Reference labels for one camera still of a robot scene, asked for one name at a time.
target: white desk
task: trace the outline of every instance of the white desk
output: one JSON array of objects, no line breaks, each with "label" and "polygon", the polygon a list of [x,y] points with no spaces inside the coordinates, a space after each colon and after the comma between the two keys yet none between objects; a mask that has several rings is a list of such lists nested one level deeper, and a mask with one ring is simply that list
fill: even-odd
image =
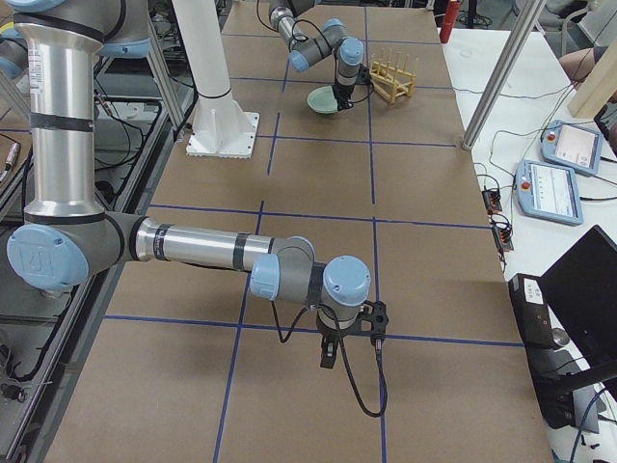
[{"label": "white desk", "polygon": [[[481,92],[495,66],[496,60],[507,40],[507,31],[480,31],[455,29],[448,44],[443,46],[443,53],[448,65],[452,84],[455,89]],[[561,66],[550,51],[544,38],[533,33],[518,62],[512,70],[503,95],[537,96],[565,88],[569,80]],[[516,133],[528,133],[544,126],[545,120],[557,106],[562,95],[549,95],[539,99],[516,99],[500,97],[487,120],[480,137],[472,150],[473,160],[484,164],[488,174],[495,177],[501,186],[512,183],[512,178],[489,163],[491,143],[498,130]],[[566,96],[554,116],[567,122],[579,121],[570,115],[568,101],[574,91]],[[457,103],[463,124],[467,126],[480,95],[457,91]],[[493,161],[505,170],[514,173],[521,159],[540,159],[539,134],[527,137],[500,133],[495,138]],[[604,142],[603,156],[614,158],[608,143]],[[484,173],[481,166],[476,166],[478,174]],[[617,165],[601,162],[598,175],[617,181]],[[617,188],[596,178],[577,176],[581,196],[603,198],[617,196]],[[487,186],[492,181],[487,179]],[[584,224],[578,227],[554,224],[521,215],[516,198],[510,202],[511,190],[502,190],[501,203],[504,215],[513,222],[513,243],[515,251],[506,254],[507,266],[504,272],[506,281],[517,273],[542,275],[563,253],[565,253],[593,225],[600,225],[614,240],[617,240],[617,202],[583,203]],[[579,446],[577,463],[604,459],[613,462],[617,455],[617,425],[601,422],[600,436],[588,435],[588,444],[601,442],[595,450]],[[549,437],[558,455],[568,460],[576,430],[564,428],[557,431],[549,429]]]}]

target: black band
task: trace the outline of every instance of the black band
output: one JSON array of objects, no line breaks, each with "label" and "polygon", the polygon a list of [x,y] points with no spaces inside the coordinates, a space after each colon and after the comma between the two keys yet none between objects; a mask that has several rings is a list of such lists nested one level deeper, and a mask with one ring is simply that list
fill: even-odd
[{"label": "black band", "polygon": [[94,121],[91,119],[67,118],[53,114],[30,114],[30,126],[32,128],[44,128],[46,130],[72,130],[74,132],[94,132]]},{"label": "black band", "polygon": [[147,218],[147,216],[144,216],[137,219],[137,221],[133,224],[131,234],[128,236],[129,251],[133,260],[139,260],[139,257],[137,256],[137,232]]},{"label": "black band", "polygon": [[24,219],[33,224],[40,225],[81,225],[93,224],[105,219],[105,212],[95,215],[79,215],[72,217],[51,217],[48,215],[34,215],[24,213]]},{"label": "black band", "polygon": [[45,14],[16,13],[13,16],[13,22],[15,24],[30,23],[38,24],[39,26],[53,27],[54,29],[74,32],[75,34],[89,37],[95,41],[100,41],[101,43],[105,41],[103,33],[93,29],[92,27],[84,26],[83,24],[73,21],[67,21],[66,19],[60,19],[59,17],[47,16]]},{"label": "black band", "polygon": [[307,307],[310,311],[317,309],[321,303],[321,290],[324,285],[325,263],[314,262],[308,280]]},{"label": "black band", "polygon": [[105,41],[112,39],[115,34],[117,34],[122,26],[124,25],[124,20],[126,19],[126,0],[120,0],[120,13],[118,14],[118,21],[116,21],[116,25],[114,28],[109,31],[109,34],[105,34]]},{"label": "black band", "polygon": [[165,235],[172,226],[172,224],[163,224],[156,230],[152,251],[154,252],[154,257],[158,260],[168,260],[165,257]]},{"label": "black band", "polygon": [[116,220],[111,218],[109,215],[105,214],[105,220],[112,224],[112,227],[116,229],[116,233],[118,234],[118,238],[120,239],[120,252],[118,253],[118,258],[114,262],[114,265],[116,265],[118,262],[120,262],[120,259],[122,259],[122,255],[124,254],[124,246],[126,244],[124,241],[124,233],[122,232],[120,224],[116,222]]},{"label": "black band", "polygon": [[248,233],[238,233],[233,245],[233,268],[244,272],[244,246],[247,244]]},{"label": "black band", "polygon": [[229,95],[230,93],[231,93],[231,87],[229,87],[229,90],[227,90],[224,94],[217,95],[217,96],[208,96],[208,95],[204,95],[204,94],[202,94],[200,92],[198,92],[198,95],[202,96],[204,98],[207,98],[207,99],[219,99],[219,98],[222,98],[224,96]]}]

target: aluminum post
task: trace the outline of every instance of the aluminum post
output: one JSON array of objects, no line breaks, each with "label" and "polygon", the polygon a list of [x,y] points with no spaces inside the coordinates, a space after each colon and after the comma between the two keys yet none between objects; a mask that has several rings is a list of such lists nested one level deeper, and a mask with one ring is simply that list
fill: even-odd
[{"label": "aluminum post", "polygon": [[477,107],[471,120],[465,137],[463,139],[463,149],[471,150],[473,144],[477,140],[484,123],[489,118],[491,110],[499,98],[499,93],[503,88],[512,67],[515,65],[517,58],[523,50],[524,44],[529,37],[529,33],[533,29],[534,24],[540,16],[540,12],[544,8],[547,0],[529,0],[524,5],[523,10],[519,14],[519,19],[514,25],[514,29],[508,37],[508,41],[503,47],[503,51],[497,60],[495,69],[489,78],[489,82],[484,89],[484,93],[478,102]]}]

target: blue joint cap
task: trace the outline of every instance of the blue joint cap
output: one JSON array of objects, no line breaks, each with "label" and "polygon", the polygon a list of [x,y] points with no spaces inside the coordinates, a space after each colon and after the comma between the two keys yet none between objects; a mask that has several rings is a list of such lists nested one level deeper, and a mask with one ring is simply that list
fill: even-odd
[{"label": "blue joint cap", "polygon": [[348,66],[356,66],[362,62],[364,45],[355,37],[348,37],[338,49],[338,56]]},{"label": "blue joint cap", "polygon": [[150,52],[150,39],[128,41],[125,43],[105,43],[98,55],[108,58],[146,58]]},{"label": "blue joint cap", "polygon": [[88,261],[65,234],[46,225],[24,225],[9,238],[7,255],[13,270],[28,285],[64,291],[88,278]]},{"label": "blue joint cap", "polygon": [[251,272],[251,293],[274,301],[279,295],[280,283],[279,257],[274,254],[262,254],[257,257]]},{"label": "blue joint cap", "polygon": [[1,37],[3,39],[13,39],[14,41],[23,40],[21,34],[19,34],[19,32],[14,27],[10,27],[9,29],[5,29],[4,31],[2,31]]},{"label": "blue joint cap", "polygon": [[5,2],[18,12],[39,13],[62,5],[67,0],[5,0]]},{"label": "blue joint cap", "polygon": [[368,297],[370,271],[360,259],[341,256],[326,265],[324,288],[341,306],[357,307]]},{"label": "blue joint cap", "polygon": [[289,63],[296,69],[296,72],[304,72],[309,68],[309,62],[305,55],[300,53],[298,50],[293,50],[289,52]]},{"label": "blue joint cap", "polygon": [[344,26],[344,24],[337,17],[331,17],[330,19],[326,21],[322,29],[325,31],[326,29],[330,29],[331,27],[334,27],[334,26]]},{"label": "blue joint cap", "polygon": [[13,61],[9,61],[3,56],[0,56],[0,69],[4,70],[4,73],[7,74],[11,80],[15,79],[23,71],[23,69]]}]

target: person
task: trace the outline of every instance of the person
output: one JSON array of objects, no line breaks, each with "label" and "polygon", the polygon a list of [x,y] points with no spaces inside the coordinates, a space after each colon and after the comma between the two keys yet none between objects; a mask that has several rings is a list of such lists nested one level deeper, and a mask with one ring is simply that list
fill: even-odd
[{"label": "person", "polygon": [[[585,78],[589,75],[596,63],[602,58],[608,47],[606,46],[594,46],[593,48],[583,48],[579,51],[574,51],[563,55],[559,59],[559,64],[563,68],[564,72],[570,79],[570,81],[578,86],[584,82]],[[617,103],[617,91],[608,100],[611,103]],[[601,121],[601,117],[606,111],[606,106],[596,116],[595,120],[600,127],[604,137],[608,140],[610,147],[615,153],[617,153],[617,123],[610,128],[604,126]]]}]

